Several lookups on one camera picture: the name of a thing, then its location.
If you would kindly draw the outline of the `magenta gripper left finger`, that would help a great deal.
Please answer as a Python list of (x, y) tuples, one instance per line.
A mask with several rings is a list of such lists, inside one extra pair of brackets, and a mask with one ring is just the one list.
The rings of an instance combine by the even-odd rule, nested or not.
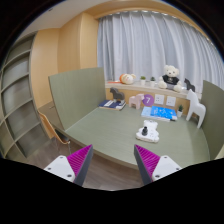
[(44, 170), (65, 180), (82, 186), (93, 156), (93, 146), (89, 145), (68, 157), (59, 155)]

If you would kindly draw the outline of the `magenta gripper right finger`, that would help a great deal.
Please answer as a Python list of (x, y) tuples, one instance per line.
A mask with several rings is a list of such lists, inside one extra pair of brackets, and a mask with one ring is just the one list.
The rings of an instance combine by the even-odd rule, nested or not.
[(134, 156), (144, 185), (181, 170), (169, 156), (158, 156), (139, 145), (134, 145)]

